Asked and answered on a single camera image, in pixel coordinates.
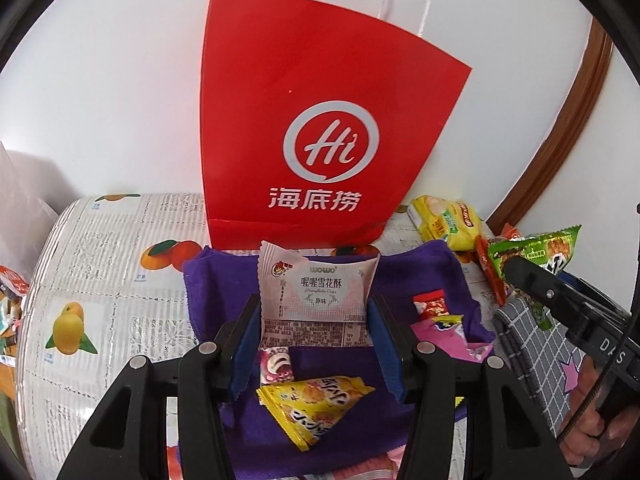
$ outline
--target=brown wooden trim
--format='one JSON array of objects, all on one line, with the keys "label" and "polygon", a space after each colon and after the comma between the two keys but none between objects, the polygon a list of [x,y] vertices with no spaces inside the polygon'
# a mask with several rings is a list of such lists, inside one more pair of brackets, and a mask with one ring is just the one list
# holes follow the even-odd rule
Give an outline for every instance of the brown wooden trim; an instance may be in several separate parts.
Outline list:
[{"label": "brown wooden trim", "polygon": [[598,101],[609,71],[612,49],[611,38],[594,18],[582,65],[551,133],[487,220],[494,233],[499,233],[507,222],[516,225],[522,220],[564,164]]}]

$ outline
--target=white snack package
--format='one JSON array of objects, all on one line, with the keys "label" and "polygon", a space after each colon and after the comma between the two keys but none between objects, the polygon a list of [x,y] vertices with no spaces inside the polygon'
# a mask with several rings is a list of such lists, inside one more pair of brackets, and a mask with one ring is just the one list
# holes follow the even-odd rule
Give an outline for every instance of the white snack package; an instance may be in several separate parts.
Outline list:
[{"label": "white snack package", "polygon": [[22,185],[1,142],[0,210],[0,280],[24,296],[58,215]]},{"label": "white snack package", "polygon": [[379,260],[312,262],[263,241],[258,256],[261,347],[369,346],[366,301]]}]

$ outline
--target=purple cloth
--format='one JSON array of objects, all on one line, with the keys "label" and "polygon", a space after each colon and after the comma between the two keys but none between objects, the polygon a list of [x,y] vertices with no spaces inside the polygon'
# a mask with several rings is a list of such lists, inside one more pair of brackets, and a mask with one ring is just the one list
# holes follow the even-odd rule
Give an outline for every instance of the purple cloth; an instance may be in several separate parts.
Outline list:
[{"label": "purple cloth", "polygon": [[[348,263],[367,256],[311,259]],[[207,247],[184,264],[184,281],[195,335],[199,341],[213,340],[224,322],[237,319],[249,295],[258,293],[257,256],[233,256]],[[449,311],[465,316],[470,342],[494,339],[480,322],[480,306],[471,298],[460,263],[439,240],[382,256],[371,293],[386,297],[396,319],[413,323],[418,317],[412,297],[439,289],[444,290]],[[300,452],[258,404],[254,390],[259,374],[254,365],[247,390],[223,413],[226,444],[238,480],[325,473],[406,443],[414,408],[399,404],[387,391],[373,348],[291,348],[290,354],[297,380],[361,377],[376,391],[360,399],[310,451]]]}]

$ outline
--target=white circle logo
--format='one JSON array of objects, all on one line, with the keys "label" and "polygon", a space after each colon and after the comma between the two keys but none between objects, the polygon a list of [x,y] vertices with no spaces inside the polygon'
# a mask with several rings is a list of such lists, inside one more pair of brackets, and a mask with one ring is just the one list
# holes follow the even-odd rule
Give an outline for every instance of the white circle logo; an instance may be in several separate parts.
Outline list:
[{"label": "white circle logo", "polygon": [[[351,169],[341,173],[338,176],[328,178],[326,175],[313,173],[305,168],[298,160],[296,155],[296,139],[302,128],[312,119],[318,117],[318,115],[327,112],[346,112],[359,119],[367,131],[367,137],[369,137],[369,143],[364,156],[360,161],[356,163]],[[308,152],[305,164],[312,166],[322,150],[327,149],[324,155],[324,163],[329,164],[334,160],[334,156],[337,155],[337,160],[341,164],[349,164],[353,162],[353,157],[349,157],[351,150],[358,142],[358,134],[352,132],[350,127],[345,128],[338,134],[337,139],[329,141],[331,134],[340,126],[340,120],[335,120],[328,125],[327,129],[320,135],[319,139],[313,143],[305,146],[305,151]],[[297,176],[304,178],[310,182],[323,182],[325,184],[332,184],[334,182],[341,182],[347,180],[352,176],[357,175],[364,170],[369,163],[373,160],[378,150],[378,144],[380,143],[380,131],[373,116],[367,112],[363,107],[357,104],[350,103],[349,101],[325,101],[307,108],[298,117],[294,119],[291,126],[287,129],[287,133],[284,136],[284,142],[282,143],[282,149],[284,152],[284,160],[290,167],[291,171]]]}]

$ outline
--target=green snack package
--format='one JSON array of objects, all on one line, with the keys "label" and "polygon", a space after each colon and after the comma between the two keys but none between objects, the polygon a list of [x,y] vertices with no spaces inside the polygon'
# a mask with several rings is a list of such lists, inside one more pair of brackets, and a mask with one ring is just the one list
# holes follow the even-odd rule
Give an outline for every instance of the green snack package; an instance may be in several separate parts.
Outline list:
[{"label": "green snack package", "polygon": [[[501,240],[489,244],[487,255],[502,280],[504,280],[502,266],[512,256],[522,256],[558,275],[574,256],[575,241],[580,227],[577,225],[555,233],[531,235],[520,240]],[[553,322],[546,315],[544,306],[531,300],[529,303],[540,330],[551,329]]]}]

